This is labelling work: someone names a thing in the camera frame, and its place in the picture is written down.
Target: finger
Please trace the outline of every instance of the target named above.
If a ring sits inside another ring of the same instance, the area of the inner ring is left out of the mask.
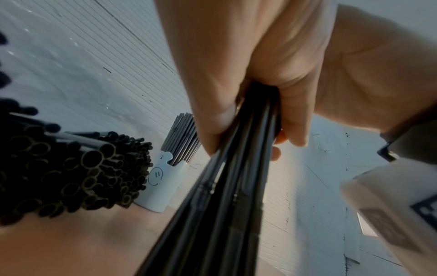
[[[281,155],[282,155],[281,150],[274,146],[273,149],[272,149],[272,157],[271,157],[270,160],[277,161],[277,160],[279,160]]]
[[[299,81],[279,87],[282,129],[295,146],[308,144],[320,70],[321,62]]]
[[[285,133],[281,130],[278,136],[276,136],[276,140],[274,141],[274,144],[275,145],[282,144],[287,140],[288,140],[287,136],[285,136]]]

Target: white wooden surface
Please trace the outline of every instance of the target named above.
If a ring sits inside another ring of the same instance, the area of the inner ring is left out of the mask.
[[[102,74],[119,84],[120,93],[144,109],[162,136],[177,114],[190,112],[153,1],[19,2],[74,37],[101,64]],[[86,119],[102,125],[91,116]],[[281,145],[283,157],[271,164],[259,255],[285,275],[346,275],[346,206],[339,183],[376,166],[371,160],[381,144],[374,134],[348,132],[315,117],[309,146]],[[208,159],[199,149],[170,206],[182,202]]]

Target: white cardboard container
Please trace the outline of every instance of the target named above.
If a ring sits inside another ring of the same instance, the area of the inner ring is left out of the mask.
[[[140,196],[134,203],[148,210],[162,213],[182,183],[188,163],[180,161],[176,166],[170,166],[168,162],[173,159],[170,152],[160,151],[158,157],[158,161],[147,177],[146,189],[140,192]]]

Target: smiley face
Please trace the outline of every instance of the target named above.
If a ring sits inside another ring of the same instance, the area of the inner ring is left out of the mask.
[[[152,186],[158,185],[161,179],[163,178],[163,176],[164,174],[161,168],[159,167],[153,168],[153,170],[151,170],[149,174],[149,178],[148,178],[149,184]]]

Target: plastic sheet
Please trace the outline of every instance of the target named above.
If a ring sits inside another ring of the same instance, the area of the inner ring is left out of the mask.
[[[19,4],[0,0],[0,69],[12,84],[0,90],[23,105],[38,108],[38,119],[61,131],[115,131],[144,137],[155,159],[163,136],[145,110],[112,81],[94,58],[68,33]]]

